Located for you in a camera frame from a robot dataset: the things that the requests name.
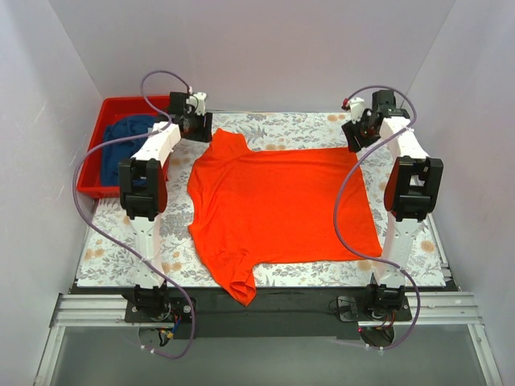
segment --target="orange cloth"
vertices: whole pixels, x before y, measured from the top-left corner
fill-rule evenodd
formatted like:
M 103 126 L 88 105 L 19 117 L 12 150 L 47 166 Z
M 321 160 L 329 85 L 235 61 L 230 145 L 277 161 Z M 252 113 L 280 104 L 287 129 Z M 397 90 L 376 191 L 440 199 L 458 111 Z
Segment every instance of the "orange cloth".
M 189 230 L 214 280 L 247 306 L 257 264 L 358 260 L 332 226 L 340 184 L 355 163 L 345 148 L 254 152 L 243 135 L 218 129 L 187 185 L 195 205 Z M 350 245 L 381 255 L 360 170 L 339 221 Z

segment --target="white wall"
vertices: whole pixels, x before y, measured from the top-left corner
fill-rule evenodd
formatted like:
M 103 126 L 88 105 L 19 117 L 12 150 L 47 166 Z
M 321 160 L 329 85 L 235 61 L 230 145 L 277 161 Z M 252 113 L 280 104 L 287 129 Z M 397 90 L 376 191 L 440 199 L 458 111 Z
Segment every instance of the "white wall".
M 254 111 L 335 111 L 371 83 L 406 91 L 454 1 L 50 0 L 103 97 L 139 94 L 164 68 L 210 109 Z
M 515 4 L 458 0 L 418 74 L 420 142 L 444 161 L 435 221 L 515 384 Z
M 0 0 L 0 384 L 32 385 L 85 226 L 72 168 L 101 97 L 50 4 Z

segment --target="metal frame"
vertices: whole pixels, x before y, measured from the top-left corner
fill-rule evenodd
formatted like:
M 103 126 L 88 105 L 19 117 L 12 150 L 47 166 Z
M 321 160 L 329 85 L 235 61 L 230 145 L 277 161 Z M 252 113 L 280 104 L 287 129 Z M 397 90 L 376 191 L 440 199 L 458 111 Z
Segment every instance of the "metal frame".
M 410 307 L 416 307 L 416 297 L 406 294 Z M 469 292 L 422 292 L 419 325 L 467 325 L 488 386 L 502 385 L 501 377 L 492 356 L 484 325 L 474 296 Z M 62 295 L 52 320 L 35 386 L 51 384 L 54 369 L 63 342 L 66 327 L 104 326 L 134 327 L 155 326 L 153 323 L 125 323 L 127 301 L 120 295 Z M 368 326 L 373 322 L 360 322 Z M 407 325 L 410 322 L 396 322 Z

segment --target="gray wall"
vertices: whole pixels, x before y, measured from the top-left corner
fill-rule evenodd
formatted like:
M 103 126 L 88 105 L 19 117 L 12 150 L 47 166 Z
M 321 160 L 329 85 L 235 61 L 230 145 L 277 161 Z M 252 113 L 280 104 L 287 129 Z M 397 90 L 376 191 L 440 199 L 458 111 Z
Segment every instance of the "gray wall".
M 0 384 L 29 385 L 85 226 L 71 198 L 100 95 L 48 2 L 0 0 Z
M 210 109 L 335 111 L 364 84 L 407 91 L 454 1 L 50 3 L 103 97 L 138 95 L 142 74 L 164 68 Z
M 515 4 L 458 0 L 417 76 L 420 142 L 445 163 L 435 221 L 515 384 Z

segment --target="red plastic container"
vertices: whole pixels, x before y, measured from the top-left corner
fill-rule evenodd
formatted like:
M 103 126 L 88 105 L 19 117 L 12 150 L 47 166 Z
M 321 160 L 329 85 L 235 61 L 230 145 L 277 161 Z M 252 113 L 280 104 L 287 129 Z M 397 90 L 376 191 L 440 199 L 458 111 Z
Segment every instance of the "red plastic container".
M 159 109 L 165 109 L 170 101 L 169 96 L 149 96 L 150 102 Z M 98 114 L 95 130 L 89 141 L 88 150 L 96 145 L 100 145 L 103 141 L 105 128 L 112 125 L 123 117 L 129 115 L 149 114 L 157 115 L 150 108 L 141 96 L 130 96 L 122 98 L 108 98 L 102 104 L 100 113 Z M 91 154 L 84 162 L 82 171 L 80 172 L 77 190 L 94 199 L 104 199 L 110 197 L 119 197 L 119 187 L 103 187 L 100 180 L 101 154 L 102 150 L 98 150 Z M 167 177 L 168 161 L 165 163 L 163 173 Z

